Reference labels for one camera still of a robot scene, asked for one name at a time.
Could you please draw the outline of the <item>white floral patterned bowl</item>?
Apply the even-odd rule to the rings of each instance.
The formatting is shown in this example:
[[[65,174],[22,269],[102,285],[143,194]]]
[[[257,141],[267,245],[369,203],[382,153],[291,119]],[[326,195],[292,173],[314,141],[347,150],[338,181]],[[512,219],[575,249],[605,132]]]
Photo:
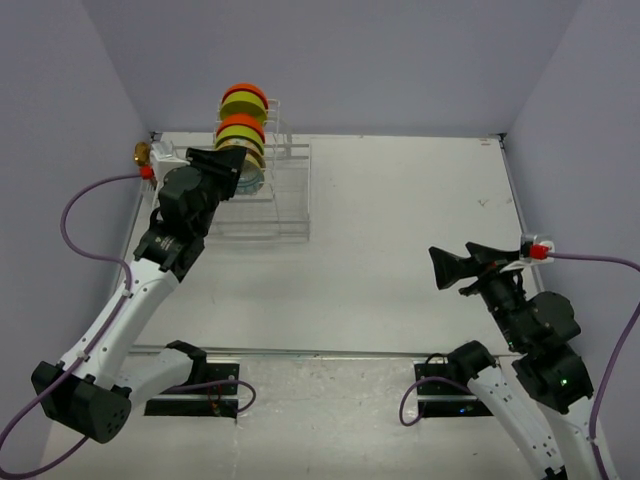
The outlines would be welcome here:
[[[232,148],[244,148],[245,158],[242,166],[242,173],[248,174],[249,172],[259,171],[262,172],[265,169],[262,153],[258,147],[251,140],[242,137],[229,137],[222,141],[219,145],[214,147],[215,151],[225,151]]]

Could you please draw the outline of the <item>blue yellow patterned bowl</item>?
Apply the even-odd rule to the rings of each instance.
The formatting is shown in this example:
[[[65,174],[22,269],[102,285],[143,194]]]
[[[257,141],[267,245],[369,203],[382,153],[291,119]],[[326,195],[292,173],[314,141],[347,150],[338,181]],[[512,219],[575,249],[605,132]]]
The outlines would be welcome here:
[[[250,168],[243,170],[237,186],[237,195],[255,195],[264,185],[264,171],[261,168]]]

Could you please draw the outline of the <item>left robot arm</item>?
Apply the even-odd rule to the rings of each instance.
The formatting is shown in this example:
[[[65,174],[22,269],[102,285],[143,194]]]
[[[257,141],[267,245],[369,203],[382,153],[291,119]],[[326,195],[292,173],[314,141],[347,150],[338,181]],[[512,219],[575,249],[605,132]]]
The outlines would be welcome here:
[[[248,150],[186,152],[157,191],[157,207],[125,279],[89,330],[57,364],[41,362],[31,381],[45,415],[98,443],[111,441],[131,411],[165,391],[195,393],[208,379],[205,353],[183,341],[166,345],[144,368],[125,372],[129,350],[158,307],[205,248],[214,213],[235,192]]]

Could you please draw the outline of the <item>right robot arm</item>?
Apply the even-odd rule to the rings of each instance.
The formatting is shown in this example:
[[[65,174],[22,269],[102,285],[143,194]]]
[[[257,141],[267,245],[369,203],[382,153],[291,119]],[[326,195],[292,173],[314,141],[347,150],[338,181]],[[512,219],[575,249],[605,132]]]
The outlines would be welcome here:
[[[537,236],[514,251],[477,243],[462,257],[432,246],[436,286],[461,280],[466,297],[478,295],[509,350],[515,377],[478,341],[448,356],[448,385],[471,391],[496,417],[538,479],[616,479],[619,474],[599,421],[602,396],[585,362],[571,347],[581,328],[571,302],[559,293],[528,296],[525,270],[554,259],[555,245]]]

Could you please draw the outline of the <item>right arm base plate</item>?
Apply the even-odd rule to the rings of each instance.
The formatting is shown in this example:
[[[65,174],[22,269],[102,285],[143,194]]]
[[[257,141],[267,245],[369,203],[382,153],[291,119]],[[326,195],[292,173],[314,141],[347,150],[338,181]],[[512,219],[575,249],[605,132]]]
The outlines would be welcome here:
[[[415,379],[442,377],[462,383],[459,369],[449,364],[443,354],[431,354],[414,365]],[[491,417],[490,410],[474,395],[464,393],[454,385],[441,381],[422,384],[417,388],[417,404],[423,418]]]

